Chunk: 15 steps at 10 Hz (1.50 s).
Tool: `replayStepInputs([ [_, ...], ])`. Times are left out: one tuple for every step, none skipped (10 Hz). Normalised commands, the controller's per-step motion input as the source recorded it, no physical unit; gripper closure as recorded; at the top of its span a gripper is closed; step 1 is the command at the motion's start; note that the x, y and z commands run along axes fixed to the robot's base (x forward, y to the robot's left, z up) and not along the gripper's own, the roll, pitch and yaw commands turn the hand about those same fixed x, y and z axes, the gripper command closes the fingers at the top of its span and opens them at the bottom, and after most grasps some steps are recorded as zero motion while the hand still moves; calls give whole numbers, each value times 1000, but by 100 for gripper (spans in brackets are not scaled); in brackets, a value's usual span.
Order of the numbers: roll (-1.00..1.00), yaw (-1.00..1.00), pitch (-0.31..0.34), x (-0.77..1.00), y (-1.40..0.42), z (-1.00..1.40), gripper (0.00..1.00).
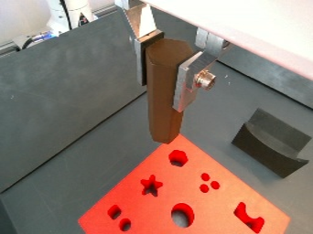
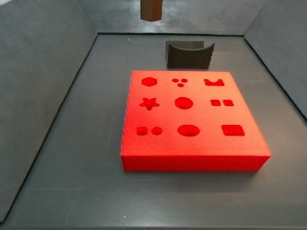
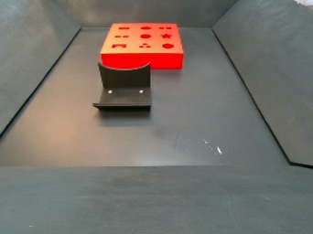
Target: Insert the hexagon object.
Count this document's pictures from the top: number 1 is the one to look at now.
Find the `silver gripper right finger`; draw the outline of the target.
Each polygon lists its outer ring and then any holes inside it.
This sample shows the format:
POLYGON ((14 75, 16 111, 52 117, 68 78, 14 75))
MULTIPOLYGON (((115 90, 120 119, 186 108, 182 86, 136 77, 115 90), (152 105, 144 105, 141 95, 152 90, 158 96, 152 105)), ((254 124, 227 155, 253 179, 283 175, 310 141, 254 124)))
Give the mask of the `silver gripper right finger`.
POLYGON ((183 112, 192 103, 199 89, 210 90, 212 88, 216 76, 210 72, 210 68, 231 47, 231 43, 227 40, 208 33, 202 28, 196 29, 194 44, 202 51, 196 52, 178 66, 172 104, 178 112, 183 112))

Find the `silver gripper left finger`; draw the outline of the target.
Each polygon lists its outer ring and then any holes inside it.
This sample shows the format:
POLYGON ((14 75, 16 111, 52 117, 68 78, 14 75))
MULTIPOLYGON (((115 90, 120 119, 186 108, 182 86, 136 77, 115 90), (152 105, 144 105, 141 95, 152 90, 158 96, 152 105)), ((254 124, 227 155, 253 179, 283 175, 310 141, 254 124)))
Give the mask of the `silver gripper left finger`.
POLYGON ((135 49, 136 81, 147 85, 145 49, 163 38, 163 31, 156 28, 151 7, 140 0, 115 0, 123 16, 129 39, 135 49))

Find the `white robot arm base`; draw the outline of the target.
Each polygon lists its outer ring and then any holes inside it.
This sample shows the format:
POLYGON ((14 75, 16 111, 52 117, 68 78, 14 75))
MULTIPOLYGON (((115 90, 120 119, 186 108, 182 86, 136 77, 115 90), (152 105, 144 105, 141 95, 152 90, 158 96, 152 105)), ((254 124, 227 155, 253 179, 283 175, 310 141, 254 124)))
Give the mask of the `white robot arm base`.
POLYGON ((64 32, 81 27, 96 19, 89 0, 47 0, 47 3, 49 21, 42 32, 44 38, 57 37, 64 32))

